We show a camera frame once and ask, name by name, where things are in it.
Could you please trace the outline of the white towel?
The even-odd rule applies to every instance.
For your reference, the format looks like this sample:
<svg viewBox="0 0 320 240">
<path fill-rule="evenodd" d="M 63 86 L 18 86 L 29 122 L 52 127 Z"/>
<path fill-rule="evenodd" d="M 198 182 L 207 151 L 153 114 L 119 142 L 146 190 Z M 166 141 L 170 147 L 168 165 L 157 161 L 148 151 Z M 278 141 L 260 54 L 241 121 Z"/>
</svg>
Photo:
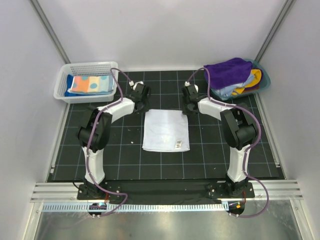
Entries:
<svg viewBox="0 0 320 240">
<path fill-rule="evenodd" d="M 188 117 L 181 110 L 149 110 L 144 118 L 142 149 L 161 153 L 189 151 Z"/>
</svg>

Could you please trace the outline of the light blue cartoon towel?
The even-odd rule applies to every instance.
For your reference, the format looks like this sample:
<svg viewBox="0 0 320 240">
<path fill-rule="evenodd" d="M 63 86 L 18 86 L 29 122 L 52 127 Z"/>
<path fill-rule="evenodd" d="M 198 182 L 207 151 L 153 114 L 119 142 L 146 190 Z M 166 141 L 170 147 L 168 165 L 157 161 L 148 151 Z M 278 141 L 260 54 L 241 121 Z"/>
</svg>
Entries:
<svg viewBox="0 0 320 240">
<path fill-rule="evenodd" d="M 111 75 L 73 76 L 70 92 L 76 95 L 105 95 L 112 93 L 115 82 Z"/>
</svg>

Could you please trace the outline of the blue microfiber towel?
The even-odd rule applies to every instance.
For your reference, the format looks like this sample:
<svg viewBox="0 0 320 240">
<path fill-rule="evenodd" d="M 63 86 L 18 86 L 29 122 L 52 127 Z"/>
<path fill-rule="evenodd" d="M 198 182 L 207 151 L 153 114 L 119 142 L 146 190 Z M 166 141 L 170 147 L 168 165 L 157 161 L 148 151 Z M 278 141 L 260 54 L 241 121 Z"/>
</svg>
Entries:
<svg viewBox="0 0 320 240">
<path fill-rule="evenodd" d="M 66 91 L 64 93 L 65 97 L 76 97 L 75 93 L 70 92 L 74 77 L 70 74 L 67 75 L 66 78 Z"/>
</svg>

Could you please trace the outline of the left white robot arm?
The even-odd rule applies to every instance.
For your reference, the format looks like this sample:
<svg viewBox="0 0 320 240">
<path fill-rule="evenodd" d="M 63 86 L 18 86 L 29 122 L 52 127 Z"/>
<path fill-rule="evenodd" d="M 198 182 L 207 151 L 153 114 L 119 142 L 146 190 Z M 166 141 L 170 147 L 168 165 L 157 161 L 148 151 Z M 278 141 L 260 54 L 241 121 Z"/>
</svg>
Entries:
<svg viewBox="0 0 320 240">
<path fill-rule="evenodd" d="M 151 88 L 137 82 L 127 96 L 104 106 L 89 106 L 84 111 L 76 136 L 85 157 L 85 182 L 91 185 L 88 194 L 94 200 L 101 200 L 106 194 L 102 185 L 105 180 L 103 157 L 112 123 L 134 113 L 147 112 L 150 95 Z"/>
</svg>

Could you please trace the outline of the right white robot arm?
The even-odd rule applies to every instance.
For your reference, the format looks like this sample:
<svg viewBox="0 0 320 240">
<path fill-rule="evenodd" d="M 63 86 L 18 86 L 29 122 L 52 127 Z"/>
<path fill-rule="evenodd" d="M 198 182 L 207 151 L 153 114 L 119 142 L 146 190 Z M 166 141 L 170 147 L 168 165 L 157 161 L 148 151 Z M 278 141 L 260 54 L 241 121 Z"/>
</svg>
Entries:
<svg viewBox="0 0 320 240">
<path fill-rule="evenodd" d="M 222 194 L 240 198 L 249 186 L 248 158 L 261 138 L 261 127 L 256 117 L 245 106 L 228 104 L 198 92 L 198 86 L 188 81 L 182 87 L 182 113 L 190 116 L 203 114 L 221 121 L 225 142 L 230 149 L 229 168 Z"/>
</svg>

